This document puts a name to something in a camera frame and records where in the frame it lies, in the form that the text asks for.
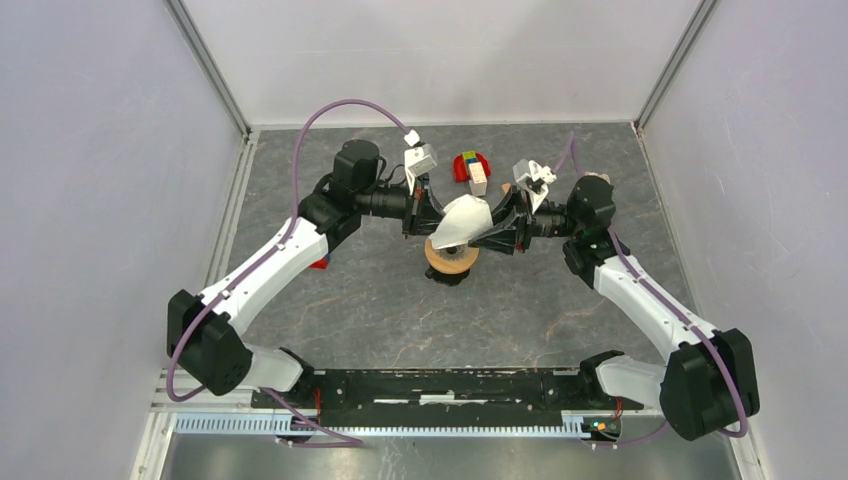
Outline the clear glass dripper cone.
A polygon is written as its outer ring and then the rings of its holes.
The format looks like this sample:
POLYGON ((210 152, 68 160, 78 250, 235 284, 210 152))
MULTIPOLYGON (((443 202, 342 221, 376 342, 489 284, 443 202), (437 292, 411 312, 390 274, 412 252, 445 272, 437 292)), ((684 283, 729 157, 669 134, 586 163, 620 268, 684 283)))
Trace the clear glass dripper cone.
POLYGON ((470 255, 472 255, 473 249, 470 251, 467 245, 456 245, 443 249, 437 249, 436 253, 441 258, 444 258, 448 261, 458 261, 460 259, 468 258, 470 255))

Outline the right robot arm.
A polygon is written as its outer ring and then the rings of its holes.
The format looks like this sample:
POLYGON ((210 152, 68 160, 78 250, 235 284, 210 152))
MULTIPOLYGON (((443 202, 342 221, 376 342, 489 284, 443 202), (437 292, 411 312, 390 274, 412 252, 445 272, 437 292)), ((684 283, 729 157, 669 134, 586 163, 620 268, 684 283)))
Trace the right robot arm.
POLYGON ((496 207, 497 224, 474 247, 512 254, 535 238, 561 238, 572 274, 616 305, 661 355, 660 365, 610 350, 581 362, 577 392, 591 408, 615 397, 662 413, 683 439, 719 432, 746 436, 760 409, 753 348, 738 329, 720 330, 671 296, 611 228, 613 187, 601 175, 580 177, 564 204, 538 207, 513 186, 496 207))

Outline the black coffee server base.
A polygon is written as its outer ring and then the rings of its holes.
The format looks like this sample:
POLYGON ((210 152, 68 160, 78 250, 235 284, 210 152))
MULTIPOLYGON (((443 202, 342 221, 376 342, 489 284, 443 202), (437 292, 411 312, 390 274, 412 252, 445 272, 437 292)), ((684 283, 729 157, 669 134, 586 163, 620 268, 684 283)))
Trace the black coffee server base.
POLYGON ((453 287, 461 284, 470 273, 470 270, 465 270, 460 273, 444 273, 433 267, 429 267, 425 271, 425 277, 438 284, 453 287))

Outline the round wooden dripper holder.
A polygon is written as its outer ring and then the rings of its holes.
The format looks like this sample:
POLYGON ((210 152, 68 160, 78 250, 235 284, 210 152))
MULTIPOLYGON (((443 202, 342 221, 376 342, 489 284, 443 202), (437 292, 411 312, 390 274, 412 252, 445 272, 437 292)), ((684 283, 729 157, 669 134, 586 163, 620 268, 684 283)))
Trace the round wooden dripper holder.
POLYGON ((458 275, 469 271, 474 266, 479 258, 480 249, 467 244, 436 249, 433 242, 427 239, 424 252, 428 264, 437 272, 458 275))

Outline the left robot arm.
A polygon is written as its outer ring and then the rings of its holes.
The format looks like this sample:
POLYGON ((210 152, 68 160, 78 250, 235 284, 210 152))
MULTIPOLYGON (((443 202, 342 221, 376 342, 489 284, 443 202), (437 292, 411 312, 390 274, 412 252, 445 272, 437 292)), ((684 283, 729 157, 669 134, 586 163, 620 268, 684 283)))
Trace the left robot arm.
POLYGON ((299 200, 291 217, 251 257, 198 294, 180 290, 167 306, 165 388, 184 402, 208 391, 216 396, 245 384, 271 389, 290 407, 314 394, 305 364, 285 349, 250 345, 242 336, 266 305, 304 270, 325 260, 361 226, 365 216, 412 221, 436 165, 431 145, 406 135, 405 181, 380 178, 385 163, 376 144, 350 140, 333 169, 299 200))

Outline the white paper coffee filter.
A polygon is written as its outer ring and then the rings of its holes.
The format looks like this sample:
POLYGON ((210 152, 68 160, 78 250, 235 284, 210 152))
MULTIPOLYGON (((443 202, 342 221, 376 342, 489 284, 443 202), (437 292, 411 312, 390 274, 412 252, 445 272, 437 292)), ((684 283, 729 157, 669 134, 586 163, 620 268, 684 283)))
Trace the white paper coffee filter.
POLYGON ((444 207, 444 217, 428 239, 436 250, 468 244, 494 226, 488 202, 470 194, 444 207))

